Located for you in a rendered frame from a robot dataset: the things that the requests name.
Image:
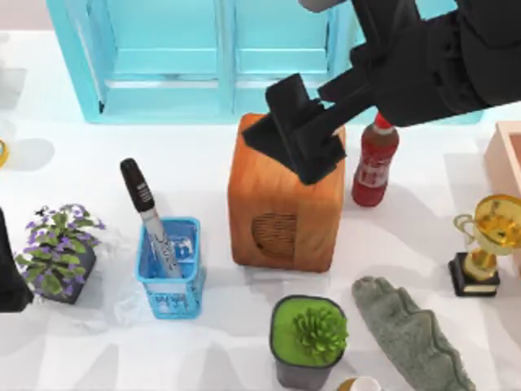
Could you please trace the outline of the gold trophy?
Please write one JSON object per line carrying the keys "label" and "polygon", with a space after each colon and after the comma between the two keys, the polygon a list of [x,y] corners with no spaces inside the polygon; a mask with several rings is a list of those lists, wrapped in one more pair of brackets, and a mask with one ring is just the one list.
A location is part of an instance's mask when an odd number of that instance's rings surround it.
{"label": "gold trophy", "polygon": [[466,250],[449,261],[454,293],[459,297],[494,297],[501,280],[497,259],[521,248],[521,199],[489,195],[473,213],[461,213],[453,225],[466,238]]}

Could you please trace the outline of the black marker pen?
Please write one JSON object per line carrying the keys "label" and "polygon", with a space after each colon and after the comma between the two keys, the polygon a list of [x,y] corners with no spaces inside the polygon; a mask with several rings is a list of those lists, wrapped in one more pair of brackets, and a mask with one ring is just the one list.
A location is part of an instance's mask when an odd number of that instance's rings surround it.
{"label": "black marker pen", "polygon": [[164,275],[168,278],[180,279],[182,277],[180,266],[156,210],[154,197],[138,163],[134,158],[125,158],[120,162],[120,171],[134,207],[146,227]]}

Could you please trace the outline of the salmon-coloured box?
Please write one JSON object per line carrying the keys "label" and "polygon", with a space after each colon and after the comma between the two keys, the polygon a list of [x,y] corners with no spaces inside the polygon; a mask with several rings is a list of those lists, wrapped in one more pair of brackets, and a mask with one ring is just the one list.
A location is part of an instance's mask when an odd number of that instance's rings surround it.
{"label": "salmon-coloured box", "polygon": [[499,121],[484,153],[492,190],[521,198],[521,121]]}

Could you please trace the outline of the grey cloth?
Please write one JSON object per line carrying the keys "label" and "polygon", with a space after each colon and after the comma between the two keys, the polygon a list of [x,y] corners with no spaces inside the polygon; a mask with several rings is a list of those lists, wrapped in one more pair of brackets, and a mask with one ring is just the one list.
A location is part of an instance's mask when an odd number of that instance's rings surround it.
{"label": "grey cloth", "polygon": [[414,391],[477,391],[435,313],[420,308],[405,288],[365,276],[353,283],[352,297],[371,335]]}

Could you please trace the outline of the light blue rack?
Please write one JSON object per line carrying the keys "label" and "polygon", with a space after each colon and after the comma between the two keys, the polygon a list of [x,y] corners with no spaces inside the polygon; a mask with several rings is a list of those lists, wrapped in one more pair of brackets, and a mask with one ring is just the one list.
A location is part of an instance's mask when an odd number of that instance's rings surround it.
{"label": "light blue rack", "polygon": [[263,113],[299,73],[311,97],[364,42],[352,3],[298,0],[46,0],[86,121],[219,124]]}

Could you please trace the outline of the orange wooden box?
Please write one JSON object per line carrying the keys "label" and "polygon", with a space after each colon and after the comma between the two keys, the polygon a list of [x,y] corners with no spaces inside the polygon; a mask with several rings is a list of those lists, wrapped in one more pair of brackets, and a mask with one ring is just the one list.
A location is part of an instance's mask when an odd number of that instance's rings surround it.
{"label": "orange wooden box", "polygon": [[330,269],[345,196],[345,163],[305,186],[238,135],[227,190],[231,252],[241,266]]}

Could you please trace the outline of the white and yellow cup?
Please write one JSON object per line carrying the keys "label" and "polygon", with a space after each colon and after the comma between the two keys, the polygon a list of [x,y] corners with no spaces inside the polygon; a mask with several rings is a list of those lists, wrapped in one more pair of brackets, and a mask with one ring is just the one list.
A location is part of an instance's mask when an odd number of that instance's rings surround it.
{"label": "white and yellow cup", "polygon": [[343,381],[336,391],[383,391],[383,389],[375,378],[358,376]]}

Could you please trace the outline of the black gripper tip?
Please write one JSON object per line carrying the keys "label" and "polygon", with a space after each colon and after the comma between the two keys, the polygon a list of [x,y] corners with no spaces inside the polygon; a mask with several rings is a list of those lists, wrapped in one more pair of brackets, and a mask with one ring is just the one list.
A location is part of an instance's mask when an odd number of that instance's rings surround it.
{"label": "black gripper tip", "polygon": [[0,314],[21,313],[33,303],[33,292],[19,273],[0,208]]}

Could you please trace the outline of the green succulent pot plant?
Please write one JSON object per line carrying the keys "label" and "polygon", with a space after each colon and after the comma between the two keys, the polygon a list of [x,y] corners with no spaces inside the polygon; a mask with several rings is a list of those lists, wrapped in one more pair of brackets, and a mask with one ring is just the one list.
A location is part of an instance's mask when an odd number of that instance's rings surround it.
{"label": "green succulent pot plant", "polygon": [[347,317],[328,298],[290,295],[273,308],[269,348],[277,380],[285,388],[320,391],[347,341]]}

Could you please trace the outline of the purple flower pot plant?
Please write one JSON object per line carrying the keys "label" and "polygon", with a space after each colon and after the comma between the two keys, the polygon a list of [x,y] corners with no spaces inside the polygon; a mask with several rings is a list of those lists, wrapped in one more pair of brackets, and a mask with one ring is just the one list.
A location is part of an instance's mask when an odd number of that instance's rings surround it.
{"label": "purple flower pot plant", "polygon": [[81,204],[43,206],[35,212],[26,225],[26,247],[15,255],[15,263],[38,296],[68,305],[77,302],[100,244],[90,228],[103,231],[106,225]]}

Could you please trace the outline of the red bottle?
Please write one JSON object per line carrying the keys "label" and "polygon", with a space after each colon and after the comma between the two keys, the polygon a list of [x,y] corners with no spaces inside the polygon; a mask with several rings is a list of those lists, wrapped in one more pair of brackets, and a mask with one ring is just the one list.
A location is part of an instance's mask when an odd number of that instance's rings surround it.
{"label": "red bottle", "polygon": [[352,181],[352,199],[359,206],[372,208],[383,200],[399,142],[395,126],[377,112],[362,133],[361,156]]}

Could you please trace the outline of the blue pen basket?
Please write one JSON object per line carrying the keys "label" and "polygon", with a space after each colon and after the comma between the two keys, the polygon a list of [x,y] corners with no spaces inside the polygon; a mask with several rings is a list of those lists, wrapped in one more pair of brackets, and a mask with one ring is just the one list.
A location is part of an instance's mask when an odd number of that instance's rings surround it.
{"label": "blue pen basket", "polygon": [[135,274],[158,319],[194,319],[199,316],[206,270],[200,257],[200,223],[193,217],[164,217],[164,230],[181,269],[181,279],[170,279],[155,259],[153,245],[141,229]]}

